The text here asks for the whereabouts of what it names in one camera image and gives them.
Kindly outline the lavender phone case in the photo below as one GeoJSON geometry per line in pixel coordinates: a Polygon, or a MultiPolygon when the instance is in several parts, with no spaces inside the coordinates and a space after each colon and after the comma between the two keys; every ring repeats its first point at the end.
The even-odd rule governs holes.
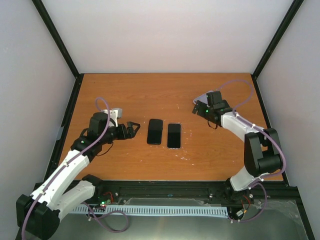
{"type": "Polygon", "coordinates": [[[207,96],[207,94],[208,94],[208,93],[211,93],[211,92],[213,92],[213,90],[209,90],[209,91],[205,92],[204,94],[196,97],[196,98],[193,99],[193,101],[192,101],[193,104],[196,105],[196,104],[197,104],[197,101],[200,101],[200,102],[202,102],[202,103],[204,103],[204,104],[206,104],[206,105],[208,106],[209,104],[208,104],[208,96],[207,96]]]}

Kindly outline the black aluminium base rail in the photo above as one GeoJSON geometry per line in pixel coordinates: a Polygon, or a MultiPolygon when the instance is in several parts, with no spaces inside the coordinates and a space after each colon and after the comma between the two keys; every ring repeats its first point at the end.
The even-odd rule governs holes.
{"type": "Polygon", "coordinates": [[[98,197],[112,192],[114,203],[137,199],[188,199],[224,207],[240,206],[241,201],[253,204],[254,201],[293,200],[301,203],[297,187],[288,186],[283,181],[265,181],[261,186],[236,192],[225,181],[115,181],[88,180],[93,186],[92,193],[82,197],[89,204],[99,204],[98,197]]]}

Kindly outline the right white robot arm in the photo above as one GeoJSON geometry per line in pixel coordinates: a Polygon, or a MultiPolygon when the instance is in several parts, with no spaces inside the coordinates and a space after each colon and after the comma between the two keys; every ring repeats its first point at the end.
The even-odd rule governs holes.
{"type": "Polygon", "coordinates": [[[265,178],[285,171],[286,158],[274,128],[263,128],[249,122],[230,107],[220,91],[209,91],[193,103],[193,114],[230,131],[244,143],[244,166],[225,182],[223,195],[227,201],[237,201],[240,194],[265,178]]]}

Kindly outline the white phone black screen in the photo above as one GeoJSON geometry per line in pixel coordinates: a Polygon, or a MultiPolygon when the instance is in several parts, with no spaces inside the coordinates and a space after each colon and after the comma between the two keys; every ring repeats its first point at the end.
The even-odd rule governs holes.
{"type": "Polygon", "coordinates": [[[222,106],[223,110],[230,108],[230,105],[228,104],[228,102],[225,99],[222,100],[222,103],[223,103],[223,106],[222,106]]]}

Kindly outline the left black table rail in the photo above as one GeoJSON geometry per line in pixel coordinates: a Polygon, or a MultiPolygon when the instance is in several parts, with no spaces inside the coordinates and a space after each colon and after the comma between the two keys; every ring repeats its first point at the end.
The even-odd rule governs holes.
{"type": "Polygon", "coordinates": [[[58,167],[58,163],[60,162],[63,147],[65,145],[66,137],[68,134],[68,130],[70,127],[71,119],[74,113],[74,109],[79,96],[84,75],[85,75],[84,73],[81,73],[74,82],[71,95],[64,112],[61,126],[58,130],[57,138],[54,144],[54,148],[53,148],[50,160],[48,162],[48,166],[47,166],[43,181],[46,181],[49,178],[49,176],[58,167]]]}

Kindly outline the right black frame post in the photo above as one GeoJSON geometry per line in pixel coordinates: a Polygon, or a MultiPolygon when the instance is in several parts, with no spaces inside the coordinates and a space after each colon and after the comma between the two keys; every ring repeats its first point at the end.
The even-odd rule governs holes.
{"type": "Polygon", "coordinates": [[[267,48],[265,49],[261,59],[259,60],[256,68],[254,69],[251,77],[253,80],[257,80],[261,72],[263,71],[264,67],[266,66],[268,60],[272,56],[274,50],[276,49],[277,45],[281,41],[282,37],[284,36],[286,30],[290,26],[291,22],[293,21],[295,15],[299,11],[300,7],[302,6],[304,0],[293,0],[290,7],[288,8],[287,12],[285,13],[281,23],[279,24],[276,32],[274,33],[271,41],[269,42],[267,48]]]}

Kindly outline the black frame post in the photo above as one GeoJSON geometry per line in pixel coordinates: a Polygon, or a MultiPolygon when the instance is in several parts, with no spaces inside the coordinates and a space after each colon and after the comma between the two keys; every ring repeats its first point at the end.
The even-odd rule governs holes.
{"type": "Polygon", "coordinates": [[[80,76],[80,73],[71,58],[69,51],[67,50],[50,14],[48,13],[42,0],[32,0],[34,7],[39,13],[43,23],[45,24],[47,30],[49,31],[52,39],[54,40],[56,46],[58,47],[62,57],[64,58],[67,66],[69,67],[73,77],[77,80],[80,76]]]}
{"type": "Polygon", "coordinates": [[[274,50],[276,49],[277,45],[281,41],[282,37],[284,36],[286,30],[290,26],[291,22],[293,21],[295,15],[299,11],[300,7],[302,6],[304,0],[293,0],[290,7],[288,8],[287,12],[285,13],[281,23],[279,24],[276,32],[274,33],[271,41],[269,42],[267,48],[265,49],[261,59],[259,60],[256,68],[254,69],[251,77],[253,80],[257,80],[261,72],[263,71],[264,67],[266,66],[268,60],[272,56],[274,50]]]}

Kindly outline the left black frame post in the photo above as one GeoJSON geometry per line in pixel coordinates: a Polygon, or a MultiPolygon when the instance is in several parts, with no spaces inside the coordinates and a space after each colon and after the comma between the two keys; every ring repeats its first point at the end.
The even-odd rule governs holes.
{"type": "Polygon", "coordinates": [[[56,46],[58,47],[62,57],[64,58],[67,66],[69,67],[73,77],[77,80],[80,76],[80,73],[71,58],[69,51],[67,50],[50,14],[48,13],[42,0],[32,0],[34,7],[39,13],[43,23],[45,24],[47,30],[49,31],[52,39],[54,40],[56,46]]]}

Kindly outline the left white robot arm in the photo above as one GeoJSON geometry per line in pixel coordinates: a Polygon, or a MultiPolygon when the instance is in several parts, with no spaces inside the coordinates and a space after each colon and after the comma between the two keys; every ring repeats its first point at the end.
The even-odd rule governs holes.
{"type": "Polygon", "coordinates": [[[75,187],[69,186],[95,157],[100,156],[103,145],[136,136],[140,124],[132,121],[119,124],[121,116],[120,108],[94,113],[89,126],[73,142],[57,169],[29,196],[22,194],[18,198],[16,218],[21,239],[24,240],[29,232],[41,240],[48,240],[74,208],[88,199],[96,202],[103,198],[104,188],[96,176],[88,174],[75,187]]]}

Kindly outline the left controller board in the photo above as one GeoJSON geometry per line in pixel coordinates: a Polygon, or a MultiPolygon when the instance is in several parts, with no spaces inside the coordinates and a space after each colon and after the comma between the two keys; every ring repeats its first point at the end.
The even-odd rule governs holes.
{"type": "Polygon", "coordinates": [[[99,207],[106,208],[108,205],[114,202],[114,195],[108,191],[98,197],[99,207]]]}

